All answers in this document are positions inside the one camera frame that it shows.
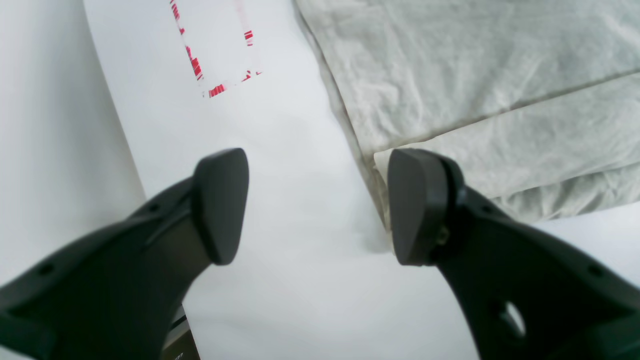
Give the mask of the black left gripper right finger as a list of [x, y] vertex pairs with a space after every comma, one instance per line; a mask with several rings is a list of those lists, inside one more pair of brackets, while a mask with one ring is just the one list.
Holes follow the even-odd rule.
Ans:
[[451, 158], [395, 149], [387, 187], [398, 262], [439, 269], [482, 360], [639, 358], [639, 289], [510, 218]]

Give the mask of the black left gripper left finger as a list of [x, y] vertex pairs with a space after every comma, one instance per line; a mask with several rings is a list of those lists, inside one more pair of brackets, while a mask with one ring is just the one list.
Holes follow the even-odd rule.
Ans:
[[242, 148], [208, 155], [128, 218], [3, 285], [2, 346], [35, 360], [160, 359], [194, 280], [237, 255], [249, 180]]

